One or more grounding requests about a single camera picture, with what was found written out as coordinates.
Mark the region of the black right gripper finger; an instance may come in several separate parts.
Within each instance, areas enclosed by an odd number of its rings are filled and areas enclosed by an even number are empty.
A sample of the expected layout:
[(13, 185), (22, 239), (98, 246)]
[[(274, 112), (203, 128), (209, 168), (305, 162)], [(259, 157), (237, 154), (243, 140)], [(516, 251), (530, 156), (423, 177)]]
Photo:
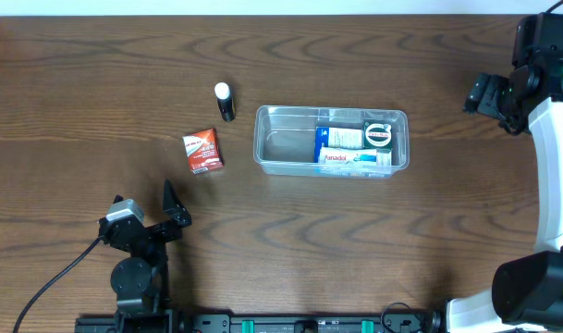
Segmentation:
[(483, 95), (490, 80), (490, 75), (480, 73), (473, 83), (470, 92), (468, 93), (464, 102), (463, 111), (469, 114), (478, 112), (478, 107), (483, 99)]
[(508, 79), (498, 75), (480, 74), (477, 86), (481, 91), (477, 112), (491, 118), (504, 118), (501, 104), (508, 89)]

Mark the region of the green round-logo box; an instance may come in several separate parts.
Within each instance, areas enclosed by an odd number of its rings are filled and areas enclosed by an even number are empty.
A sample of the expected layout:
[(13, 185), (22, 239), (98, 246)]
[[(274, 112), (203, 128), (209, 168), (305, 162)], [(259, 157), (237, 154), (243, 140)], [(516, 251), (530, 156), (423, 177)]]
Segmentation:
[(363, 124), (363, 147), (367, 149), (393, 149), (392, 126), (379, 121)]

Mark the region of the large blue white medicine box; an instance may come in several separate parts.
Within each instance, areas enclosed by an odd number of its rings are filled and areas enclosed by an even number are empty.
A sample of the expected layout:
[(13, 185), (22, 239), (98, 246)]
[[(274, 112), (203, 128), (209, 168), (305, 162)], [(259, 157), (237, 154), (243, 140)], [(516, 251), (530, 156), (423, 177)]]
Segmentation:
[[(363, 147), (363, 129), (347, 129), (335, 127), (318, 127), (315, 135), (314, 162), (322, 147), (342, 148), (350, 150), (367, 149)], [(378, 165), (371, 167), (390, 167), (392, 150), (374, 149), (377, 152)]]

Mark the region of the white Panadol box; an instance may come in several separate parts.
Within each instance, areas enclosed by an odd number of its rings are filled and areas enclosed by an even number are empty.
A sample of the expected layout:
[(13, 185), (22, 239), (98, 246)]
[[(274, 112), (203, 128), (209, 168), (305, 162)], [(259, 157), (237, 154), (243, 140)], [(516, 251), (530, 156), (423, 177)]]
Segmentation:
[(374, 149), (350, 150), (322, 147), (317, 157), (317, 163), (340, 166), (377, 166), (378, 157)]

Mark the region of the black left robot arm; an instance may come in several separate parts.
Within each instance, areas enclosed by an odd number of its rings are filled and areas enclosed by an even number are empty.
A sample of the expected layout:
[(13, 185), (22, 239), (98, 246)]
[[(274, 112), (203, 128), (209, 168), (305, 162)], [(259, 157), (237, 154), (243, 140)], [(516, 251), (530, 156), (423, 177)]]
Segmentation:
[(129, 254), (110, 277), (116, 294), (118, 332), (179, 330), (178, 314), (170, 308), (166, 245), (182, 238), (182, 229), (191, 225), (191, 216), (169, 180), (164, 186), (163, 212), (166, 221), (146, 227), (140, 206), (118, 195), (99, 220), (102, 242)]

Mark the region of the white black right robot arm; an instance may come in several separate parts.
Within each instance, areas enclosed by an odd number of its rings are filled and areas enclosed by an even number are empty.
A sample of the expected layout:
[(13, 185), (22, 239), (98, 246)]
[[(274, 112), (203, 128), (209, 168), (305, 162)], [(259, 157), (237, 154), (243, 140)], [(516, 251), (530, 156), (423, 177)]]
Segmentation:
[(449, 301), (447, 332), (563, 331), (563, 55), (534, 55), (508, 78), (482, 77), (467, 109), (530, 133), (538, 168), (539, 222), (533, 253), (501, 265), (492, 286)]

